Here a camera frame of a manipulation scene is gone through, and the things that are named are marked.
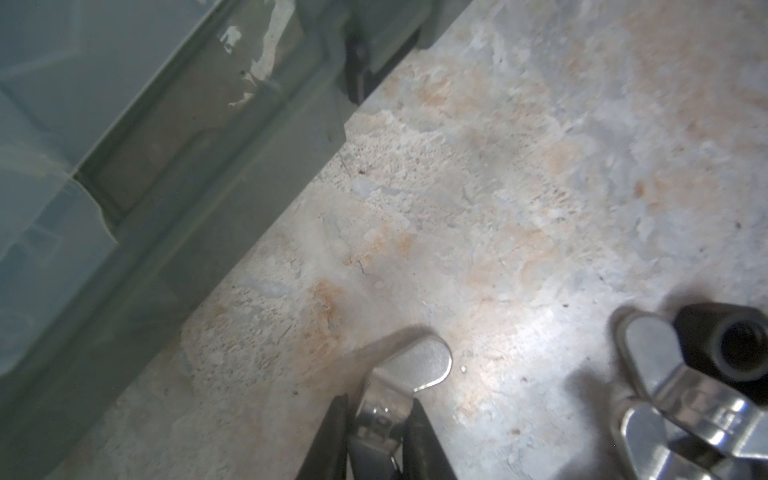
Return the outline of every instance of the black cylinder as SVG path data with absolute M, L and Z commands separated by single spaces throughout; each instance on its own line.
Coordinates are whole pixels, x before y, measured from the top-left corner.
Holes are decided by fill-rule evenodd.
M 728 303 L 697 303 L 674 320 L 685 363 L 728 383 L 768 374 L 768 317 Z

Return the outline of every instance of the rust stain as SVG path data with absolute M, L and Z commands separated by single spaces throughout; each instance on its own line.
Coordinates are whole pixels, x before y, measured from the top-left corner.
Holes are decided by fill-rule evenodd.
M 312 376 L 343 353 L 344 318 L 340 301 L 345 291 L 328 279 L 307 290 L 305 317 L 299 333 L 300 370 Z
M 634 183 L 634 197 L 642 198 L 645 195 L 645 182 L 638 180 Z
M 447 78 L 435 82 L 430 80 L 431 76 L 426 75 L 422 81 L 422 86 L 416 94 L 419 100 L 421 100 L 422 105 L 433 108 L 442 107 L 451 93 L 451 81 Z
M 575 141 L 564 139 L 544 147 L 540 155 L 551 173 L 562 174 L 582 153 L 581 147 Z
M 402 255 L 403 258 L 408 259 L 410 256 L 411 247 L 413 247 L 414 240 L 415 236 L 411 235 L 410 233 L 404 233 L 403 235 L 397 237 L 397 240 L 395 240 L 395 243 L 397 244 L 397 250 L 400 252 L 400 255 Z
M 685 130 L 694 141 L 711 139 L 728 144 L 733 129 L 745 115 L 744 103 L 760 106 L 755 98 L 735 92 L 739 61 L 718 39 L 738 36 L 738 31 L 718 24 L 719 15 L 710 6 L 694 10 L 685 2 L 664 2 L 639 8 L 624 21 L 631 35 L 631 48 L 637 71 L 633 87 L 657 99 L 670 114 L 671 127 Z

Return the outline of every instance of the shiny metal part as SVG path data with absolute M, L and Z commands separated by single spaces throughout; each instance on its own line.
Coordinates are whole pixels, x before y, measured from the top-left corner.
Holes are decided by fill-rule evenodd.
M 637 390 L 665 418 L 737 458 L 768 459 L 768 418 L 749 398 L 685 365 L 677 334 L 658 316 L 626 318 L 617 343 Z
M 628 399 L 616 413 L 611 426 L 616 446 L 638 480 L 721 480 L 669 448 L 664 418 L 650 403 Z
M 361 463 L 394 465 L 392 456 L 402 443 L 413 394 L 445 380 L 452 363 L 448 345 L 437 336 L 426 336 L 371 371 L 349 441 L 356 478 L 368 470 Z

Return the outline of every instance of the stained concrete surface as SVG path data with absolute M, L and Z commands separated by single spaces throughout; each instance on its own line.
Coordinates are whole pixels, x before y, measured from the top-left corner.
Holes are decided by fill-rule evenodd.
M 453 350 L 419 397 L 459 478 L 615 478 L 611 314 L 768 302 L 767 19 L 475 0 L 51 478 L 292 478 L 409 327 Z

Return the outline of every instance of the concrete floor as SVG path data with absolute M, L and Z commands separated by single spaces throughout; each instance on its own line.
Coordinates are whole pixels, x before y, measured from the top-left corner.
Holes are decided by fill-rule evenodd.
M 459 478 L 615 478 L 611 314 L 768 306 L 767 19 L 475 0 L 51 478 L 292 478 L 409 327 L 453 350 L 419 395 Z

